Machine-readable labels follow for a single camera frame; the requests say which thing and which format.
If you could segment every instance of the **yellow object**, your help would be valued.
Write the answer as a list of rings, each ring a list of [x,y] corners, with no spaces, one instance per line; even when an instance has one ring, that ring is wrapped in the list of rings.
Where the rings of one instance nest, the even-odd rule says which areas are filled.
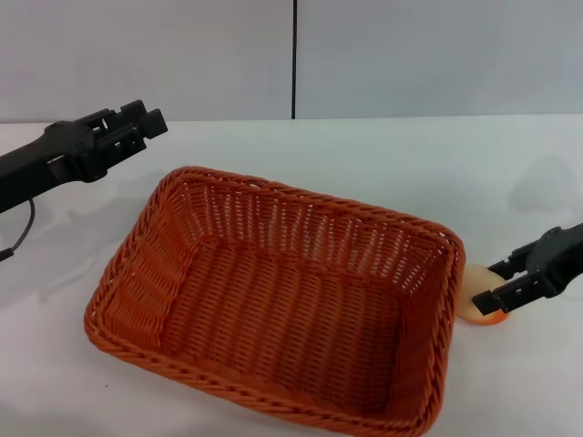
[[[502,310],[484,316],[472,302],[472,298],[475,295],[483,291],[495,290],[504,284],[506,284],[504,278],[484,266],[465,266],[462,289],[457,305],[457,316],[476,325],[496,325],[506,320],[509,314],[505,314]]]

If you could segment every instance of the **woven texture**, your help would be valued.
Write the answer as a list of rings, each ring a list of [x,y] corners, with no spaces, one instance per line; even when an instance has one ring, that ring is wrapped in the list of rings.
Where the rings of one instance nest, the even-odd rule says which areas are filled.
[[[183,168],[159,184],[87,307],[101,350],[336,432],[426,432],[465,262],[419,218]]]

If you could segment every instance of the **basket bottom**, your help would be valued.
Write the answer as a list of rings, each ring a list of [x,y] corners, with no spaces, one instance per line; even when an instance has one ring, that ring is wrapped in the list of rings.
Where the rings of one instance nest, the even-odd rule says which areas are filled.
[[[200,243],[195,253],[161,353],[304,403],[386,410],[400,320],[388,281],[342,278],[241,243]]]

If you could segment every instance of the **orange object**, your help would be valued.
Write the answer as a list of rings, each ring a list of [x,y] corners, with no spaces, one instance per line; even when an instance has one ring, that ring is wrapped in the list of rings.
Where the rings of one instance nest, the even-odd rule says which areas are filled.
[[[101,350],[335,432],[426,432],[444,395],[465,254],[419,218],[183,168],[90,301]]]
[[[510,313],[498,310],[484,316],[472,302],[472,298],[477,294],[487,290],[495,290],[504,284],[506,284],[504,278],[488,270],[485,266],[465,266],[462,290],[457,305],[457,316],[469,323],[482,326],[497,325],[506,320]]]

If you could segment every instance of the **white table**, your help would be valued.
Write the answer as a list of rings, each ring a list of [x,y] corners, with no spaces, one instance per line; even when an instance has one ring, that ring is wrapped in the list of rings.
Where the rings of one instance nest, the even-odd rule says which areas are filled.
[[[0,154],[41,125],[0,126]],[[277,179],[443,223],[491,263],[583,221],[583,116],[170,123],[94,183],[36,200],[33,230],[0,263],[0,435],[331,435],[280,422],[118,361],[83,331],[85,307],[148,195],[173,168]],[[0,247],[28,219],[0,215]],[[455,326],[432,436],[583,433],[583,281],[506,323]]]

